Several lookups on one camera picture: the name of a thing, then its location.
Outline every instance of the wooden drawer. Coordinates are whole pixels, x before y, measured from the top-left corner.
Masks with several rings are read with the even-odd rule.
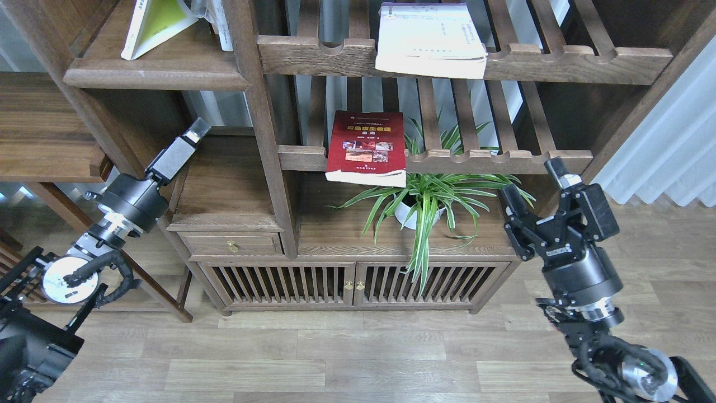
[[[282,255],[275,232],[180,232],[191,260],[230,256]]]

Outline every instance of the spider plant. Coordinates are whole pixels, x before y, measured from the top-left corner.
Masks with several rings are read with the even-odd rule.
[[[411,119],[413,124],[422,136],[422,128],[415,119]],[[488,123],[483,123],[476,127],[480,132]],[[416,141],[405,136],[406,147],[410,153],[420,153],[420,147]],[[460,140],[460,129],[457,125],[448,131],[440,134],[440,142],[444,149],[450,149],[453,153],[464,152],[462,141]],[[462,207],[473,219],[475,225],[475,234],[472,235],[455,235],[455,238],[467,240],[464,245],[469,245],[478,235],[478,218],[480,214],[478,209],[484,209],[489,212],[487,205],[477,200],[476,197],[495,197],[492,191],[502,189],[510,184],[519,184],[520,181],[512,175],[500,174],[408,174],[405,188],[376,186],[365,190],[340,206],[331,206],[336,209],[350,207],[357,202],[365,199],[375,198],[374,204],[368,217],[362,234],[365,235],[368,229],[375,222],[375,231],[373,241],[377,242],[378,230],[383,220],[387,217],[395,215],[395,210],[401,202],[408,201],[406,205],[410,207],[407,217],[413,214],[417,216],[417,226],[415,229],[415,240],[413,242],[412,255],[405,272],[412,272],[412,282],[420,279],[420,290],[422,294],[427,284],[427,272],[429,268],[430,246],[429,237],[432,231],[433,222],[439,208],[445,207],[447,213],[447,227],[450,232],[455,230],[455,212],[454,208]],[[520,193],[525,200],[532,205],[534,198],[520,189]]]

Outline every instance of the silver metal disc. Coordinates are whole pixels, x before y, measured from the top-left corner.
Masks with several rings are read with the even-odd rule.
[[[61,257],[50,263],[42,278],[44,294],[56,303],[79,303],[88,299],[100,285],[100,277],[97,273],[73,288],[62,279],[86,263],[86,260],[73,256]]]

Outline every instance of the drawer knob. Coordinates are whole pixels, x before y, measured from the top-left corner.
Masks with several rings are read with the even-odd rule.
[[[238,253],[238,246],[236,246],[236,242],[234,241],[228,241],[226,243],[228,245],[228,251],[231,253]]]

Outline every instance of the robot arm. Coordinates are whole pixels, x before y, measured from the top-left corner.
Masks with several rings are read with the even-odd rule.
[[[145,171],[144,179],[119,175],[103,192],[88,194],[105,213],[57,257],[35,247],[0,279],[0,399],[25,403],[52,386],[77,356],[84,340],[75,335],[92,309],[110,303],[136,288],[131,268],[120,250],[126,237],[149,232],[164,215],[168,202],[159,188],[169,184],[196,150],[211,127],[200,118],[162,150]],[[118,269],[122,282],[105,295],[99,273]],[[45,295],[58,303],[86,301],[75,317],[59,328],[23,308],[42,278]]]
[[[598,184],[585,185],[560,158],[545,162],[560,189],[556,213],[540,218],[528,211],[514,185],[502,190],[505,230],[522,260],[542,258],[552,298],[537,305],[565,337],[576,358],[572,372],[599,390],[604,403],[716,403],[696,371],[680,357],[627,343],[609,333],[624,320],[611,302],[623,285],[596,242],[619,233]],[[675,396],[680,388],[688,400]]]

